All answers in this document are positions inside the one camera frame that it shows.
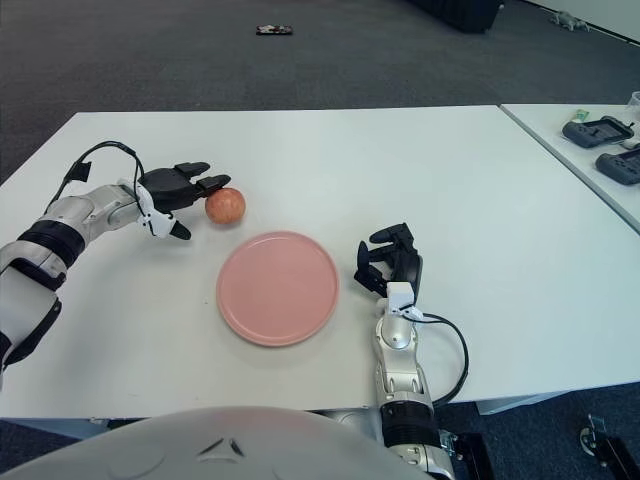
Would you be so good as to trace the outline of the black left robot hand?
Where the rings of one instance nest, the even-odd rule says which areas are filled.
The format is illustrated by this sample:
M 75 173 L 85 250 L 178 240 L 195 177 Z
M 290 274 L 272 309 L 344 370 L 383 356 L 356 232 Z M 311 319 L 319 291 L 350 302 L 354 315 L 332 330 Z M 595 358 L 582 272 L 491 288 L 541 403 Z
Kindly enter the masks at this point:
M 171 168 L 154 169 L 136 180 L 133 188 L 140 207 L 137 222 L 155 237 L 190 240 L 190 230 L 174 212 L 210 197 L 231 181 L 226 174 L 199 178 L 209 168 L 206 162 L 184 162 Z

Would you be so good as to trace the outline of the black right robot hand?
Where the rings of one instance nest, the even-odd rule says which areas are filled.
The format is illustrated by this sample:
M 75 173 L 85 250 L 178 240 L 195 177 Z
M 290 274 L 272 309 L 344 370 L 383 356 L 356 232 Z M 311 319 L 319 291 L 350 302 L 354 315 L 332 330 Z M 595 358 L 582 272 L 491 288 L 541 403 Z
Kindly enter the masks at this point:
M 389 307 L 387 287 L 390 283 L 409 284 L 413 293 L 411 301 L 396 303 L 392 313 L 415 323 L 423 323 L 424 316 L 418 313 L 415 302 L 422 278 L 423 259 L 414 247 L 414 237 L 406 223 L 396 224 L 369 237 L 377 248 L 369 250 L 361 241 L 357 252 L 357 269 L 354 279 L 365 289 L 380 296 L 377 308 L 381 314 Z

